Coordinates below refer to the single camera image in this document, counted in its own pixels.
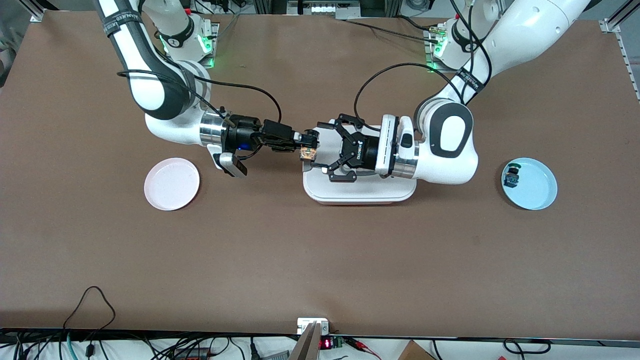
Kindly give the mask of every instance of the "black cable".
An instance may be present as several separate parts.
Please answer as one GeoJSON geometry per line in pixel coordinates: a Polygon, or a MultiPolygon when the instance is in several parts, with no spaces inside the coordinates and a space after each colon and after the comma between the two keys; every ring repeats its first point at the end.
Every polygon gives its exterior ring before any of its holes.
{"type": "Polygon", "coordinates": [[[187,345],[185,346],[182,350],[180,350],[180,352],[178,352],[177,354],[174,354],[174,359],[178,358],[179,355],[184,354],[185,358],[190,357],[191,352],[194,351],[194,349],[196,349],[196,347],[199,348],[200,343],[203,342],[204,339],[200,338],[200,339],[196,339],[195,342],[191,345],[187,345]]]}
{"type": "Polygon", "coordinates": [[[156,349],[152,344],[151,341],[149,341],[149,339],[147,338],[147,335],[143,335],[143,339],[142,341],[144,341],[147,346],[151,349],[151,353],[155,356],[158,353],[158,349],[156,349]]]}
{"type": "Polygon", "coordinates": [[[242,351],[242,348],[239,347],[238,344],[234,343],[234,340],[232,338],[229,338],[229,342],[231,342],[231,344],[235,345],[238,348],[238,350],[240,350],[240,354],[242,354],[242,360],[246,360],[244,358],[244,351],[242,351]]]}
{"type": "Polygon", "coordinates": [[[170,346],[167,347],[166,349],[159,351],[158,354],[154,355],[151,360],[160,360],[160,358],[162,357],[166,357],[169,358],[169,354],[171,354],[171,352],[175,351],[176,349],[178,349],[180,346],[183,345],[187,345],[188,343],[192,342],[193,340],[197,340],[198,338],[202,337],[202,333],[201,332],[195,332],[195,333],[191,333],[189,336],[187,336],[186,338],[180,338],[178,339],[178,341],[170,346]]]}
{"type": "Polygon", "coordinates": [[[361,23],[361,22],[353,22],[353,21],[349,21],[349,20],[342,20],[342,21],[344,21],[344,22],[348,22],[348,23],[350,23],[350,24],[354,24],[354,25],[364,26],[364,27],[366,27],[366,28],[371,28],[371,29],[375,29],[375,30],[380,30],[380,31],[382,31],[382,32],[390,33],[390,34],[393,34],[393,35],[397,35],[397,36],[399,36],[399,37],[405,37],[405,38],[411,38],[411,39],[420,40],[420,41],[426,41],[426,42],[430,42],[430,43],[432,43],[432,44],[437,44],[437,43],[438,43],[438,41],[437,41],[437,40],[434,40],[434,39],[428,39],[428,38],[425,38],[425,37],[415,37],[415,36],[413,36],[413,35],[403,34],[403,33],[399,33],[399,32],[397,32],[397,31],[393,31],[393,30],[389,30],[389,29],[379,28],[379,27],[377,27],[377,26],[373,26],[373,25],[369,25],[369,24],[363,24],[363,23],[361,23]]]}
{"type": "MultiPolygon", "coordinates": [[[[148,75],[153,75],[153,76],[158,78],[158,81],[165,81],[167,83],[178,85],[179,87],[181,87],[181,88],[187,90],[188,92],[192,93],[200,101],[204,102],[204,104],[207,105],[213,112],[218,114],[219,117],[221,117],[222,119],[225,119],[225,116],[222,115],[222,113],[220,113],[220,111],[218,109],[216,109],[209,101],[207,101],[204,97],[202,97],[200,94],[198,94],[195,90],[189,88],[185,84],[182,84],[182,83],[180,83],[180,82],[178,82],[178,81],[176,81],[176,80],[174,80],[172,78],[169,78],[168,76],[165,76],[164,74],[160,74],[159,72],[155,72],[155,71],[140,70],[140,69],[138,69],[138,70],[123,70],[123,71],[116,72],[116,75],[120,76],[121,78],[128,78],[129,74],[148,74],[148,75]]],[[[231,127],[235,127],[236,126],[231,121],[227,121],[227,124],[229,126],[231,126],[231,127]]]]}
{"type": "Polygon", "coordinates": [[[231,87],[234,87],[234,88],[244,88],[244,89],[250,89],[250,90],[255,90],[257,92],[261,92],[264,95],[266,95],[267,97],[269,97],[269,99],[271,99],[271,101],[273,101],[273,104],[278,109],[278,122],[282,121],[282,110],[280,109],[280,104],[278,104],[278,101],[271,94],[269,94],[269,92],[267,92],[266,90],[263,90],[263,89],[261,89],[259,87],[251,86],[251,85],[225,83],[225,82],[222,82],[222,81],[210,80],[210,79],[207,79],[207,78],[202,78],[200,76],[194,76],[194,78],[196,78],[196,79],[198,79],[200,81],[204,81],[206,83],[212,83],[212,84],[215,84],[215,85],[231,86],[231,87]]]}
{"type": "MultiPolygon", "coordinates": [[[[473,13],[473,11],[474,11],[474,6],[473,5],[469,6],[469,28],[468,28],[469,33],[471,33],[471,14],[473,13]]],[[[475,45],[475,42],[474,42],[474,40],[472,38],[471,39],[471,66],[469,67],[469,72],[471,74],[474,73],[474,45],[475,45]]],[[[467,89],[467,82],[465,81],[465,84],[462,86],[462,98],[463,98],[463,101],[464,101],[465,90],[466,89],[467,89]]]]}
{"type": "Polygon", "coordinates": [[[96,289],[98,290],[98,292],[100,293],[100,296],[102,296],[102,300],[104,301],[105,304],[107,304],[107,306],[109,307],[109,309],[111,310],[111,319],[109,320],[109,322],[107,322],[106,324],[104,324],[102,327],[100,327],[100,329],[98,329],[97,331],[101,331],[103,330],[105,327],[111,325],[111,323],[113,322],[113,320],[116,320],[116,310],[113,308],[113,306],[111,305],[111,303],[109,302],[109,300],[107,300],[107,298],[104,296],[104,292],[102,292],[102,289],[100,289],[98,286],[93,285],[93,286],[89,286],[84,293],[82,294],[82,297],[80,298],[80,301],[78,302],[78,305],[76,305],[76,308],[71,312],[71,314],[69,314],[69,316],[67,317],[67,319],[65,320],[65,322],[62,324],[62,329],[66,329],[67,328],[67,323],[68,321],[76,314],[76,311],[78,311],[78,309],[80,308],[80,305],[82,304],[82,301],[84,301],[84,297],[86,296],[86,294],[89,292],[89,290],[91,289],[96,289]]]}
{"type": "Polygon", "coordinates": [[[20,351],[22,349],[22,343],[20,342],[20,334],[15,336],[17,343],[15,344],[15,350],[13,351],[13,360],[18,360],[18,356],[20,355],[20,351]]]}
{"type": "Polygon", "coordinates": [[[407,22],[409,22],[409,24],[411,24],[414,28],[419,29],[419,30],[423,30],[423,31],[429,31],[429,28],[432,28],[433,26],[438,26],[438,24],[433,24],[433,25],[427,25],[427,26],[421,26],[418,25],[415,21],[413,21],[413,19],[411,19],[409,16],[404,16],[404,15],[396,15],[395,17],[399,18],[399,19],[404,19],[407,22]]]}
{"type": "Polygon", "coordinates": [[[211,344],[209,344],[209,353],[207,354],[207,357],[214,357],[222,354],[229,347],[229,343],[231,342],[229,338],[227,338],[227,345],[222,350],[220,350],[217,354],[214,354],[211,352],[211,347],[213,346],[214,341],[216,341],[216,338],[213,338],[211,340],[211,344]]]}
{"type": "Polygon", "coordinates": [[[436,352],[436,356],[438,357],[438,360],[442,360],[442,356],[440,356],[440,352],[438,351],[438,345],[436,345],[436,341],[435,340],[431,340],[433,342],[433,350],[436,352]]]}
{"type": "Polygon", "coordinates": [[[47,341],[45,341],[45,343],[44,343],[44,345],[42,345],[42,347],[38,347],[38,352],[36,353],[36,356],[33,357],[33,360],[38,360],[40,358],[40,354],[44,351],[44,349],[51,342],[51,340],[53,340],[53,337],[55,337],[55,335],[51,335],[51,337],[49,337],[49,339],[47,341]]]}
{"type": "Polygon", "coordinates": [[[60,336],[58,338],[58,355],[60,356],[60,360],[62,360],[62,338],[65,334],[64,330],[60,331],[60,336]]]}
{"type": "Polygon", "coordinates": [[[102,350],[102,355],[104,355],[104,359],[105,360],[109,360],[109,357],[107,356],[107,352],[104,351],[104,346],[102,345],[102,340],[98,340],[98,342],[100,343],[100,349],[102,350]]]}
{"type": "MultiPolygon", "coordinates": [[[[168,63],[178,67],[178,65],[173,62],[171,59],[169,59],[169,57],[167,57],[167,55],[163,54],[157,47],[154,46],[154,49],[156,50],[156,53],[162,57],[162,59],[164,59],[165,61],[167,61],[168,63]]],[[[220,85],[220,86],[231,86],[231,87],[236,87],[236,88],[245,88],[245,89],[250,89],[250,90],[255,90],[258,92],[263,93],[264,95],[266,95],[267,97],[269,97],[269,99],[271,99],[271,101],[273,101],[273,104],[276,106],[276,109],[278,110],[278,122],[282,121],[282,109],[280,108],[280,104],[278,103],[278,101],[275,99],[275,97],[273,97],[271,94],[269,94],[269,92],[267,92],[267,90],[261,89],[257,86],[251,86],[251,85],[244,85],[244,84],[235,84],[235,83],[225,83],[223,81],[216,81],[216,80],[210,80],[207,78],[202,78],[200,76],[194,76],[194,78],[200,80],[200,81],[204,81],[206,83],[211,83],[211,84],[215,84],[215,85],[220,85]]],[[[247,160],[250,159],[253,155],[256,155],[258,153],[258,151],[260,151],[260,149],[262,148],[262,144],[258,145],[258,147],[249,155],[245,155],[245,156],[239,156],[238,159],[240,160],[247,160]]]]}
{"type": "Polygon", "coordinates": [[[258,354],[258,349],[253,342],[253,336],[250,338],[249,348],[251,349],[251,360],[260,360],[260,354],[258,354]]]}
{"type": "Polygon", "coordinates": [[[247,159],[250,159],[250,158],[252,158],[252,157],[253,157],[253,155],[256,155],[256,154],[260,151],[260,149],[261,149],[261,148],[262,148],[262,144],[258,145],[258,147],[256,147],[256,148],[255,148],[255,150],[254,150],[254,151],[252,151],[252,153],[251,153],[251,154],[249,154],[249,155],[244,155],[244,156],[238,156],[238,159],[239,159],[239,160],[247,160],[247,159]]]}
{"type": "Polygon", "coordinates": [[[473,31],[473,29],[471,28],[471,26],[469,26],[469,23],[465,20],[465,17],[462,16],[462,13],[460,12],[460,9],[458,8],[458,5],[456,5],[456,1],[455,0],[450,0],[451,2],[451,6],[453,6],[453,10],[456,10],[456,14],[458,14],[458,17],[460,21],[462,21],[462,23],[467,27],[468,31],[469,31],[469,40],[471,40],[472,42],[472,47],[473,47],[473,42],[474,39],[475,41],[477,41],[478,46],[480,47],[480,50],[482,50],[484,57],[486,58],[486,62],[487,62],[487,67],[488,67],[488,75],[486,77],[486,81],[484,82],[484,85],[486,86],[489,83],[489,80],[491,80],[491,75],[493,73],[493,67],[491,65],[491,58],[489,57],[489,54],[486,52],[486,49],[484,48],[484,45],[482,43],[482,41],[480,41],[480,39],[478,38],[478,36],[476,35],[476,33],[473,31]]]}
{"type": "MultiPolygon", "coordinates": [[[[204,10],[207,10],[208,12],[210,12],[211,14],[215,15],[216,13],[214,13],[213,11],[211,11],[210,8],[206,7],[202,2],[200,2],[200,0],[195,0],[196,3],[200,4],[200,6],[202,6],[204,8],[204,10]]],[[[233,10],[231,10],[230,8],[227,8],[228,11],[230,11],[232,14],[236,14],[233,10]]]]}
{"type": "MultiPolygon", "coordinates": [[[[377,73],[375,73],[375,75],[371,76],[363,85],[362,87],[358,90],[358,93],[356,94],[356,99],[353,102],[353,113],[355,114],[355,117],[362,121],[364,123],[364,120],[362,120],[360,118],[360,116],[358,115],[358,99],[360,98],[360,94],[362,94],[362,90],[364,90],[364,88],[371,82],[373,81],[373,79],[375,79],[376,77],[378,77],[380,74],[387,72],[391,69],[395,69],[396,67],[402,67],[402,66],[417,66],[417,67],[424,67],[425,69],[429,69],[433,72],[435,72],[436,74],[438,74],[438,76],[440,76],[442,79],[444,79],[448,84],[451,85],[451,87],[453,87],[453,90],[456,92],[456,94],[458,94],[458,97],[460,97],[460,101],[464,102],[464,99],[462,98],[462,95],[460,94],[460,92],[458,91],[458,89],[453,85],[453,83],[451,82],[451,80],[449,78],[447,78],[447,76],[445,76],[445,74],[442,74],[440,71],[438,71],[437,69],[434,69],[433,67],[430,67],[429,65],[425,65],[425,64],[421,64],[421,63],[399,63],[399,64],[395,64],[395,65],[391,65],[387,68],[384,68],[380,71],[378,71],[377,73]]],[[[373,130],[373,131],[380,131],[380,129],[376,129],[375,127],[369,126],[367,124],[364,124],[364,126],[367,129],[373,130]]]]}
{"type": "Polygon", "coordinates": [[[542,355],[542,354],[546,354],[547,352],[549,352],[551,350],[551,342],[548,341],[545,343],[547,345],[547,348],[545,348],[544,350],[540,350],[540,351],[523,351],[522,347],[520,347],[520,344],[518,344],[517,341],[515,341],[514,339],[505,339],[502,342],[502,346],[504,347],[504,350],[507,350],[508,352],[514,354],[514,355],[520,355],[520,357],[522,358],[522,360],[525,360],[524,355],[525,354],[530,354],[530,355],[542,355]],[[518,350],[511,350],[508,346],[507,343],[512,343],[514,345],[516,345],[516,348],[518,348],[518,350]]]}

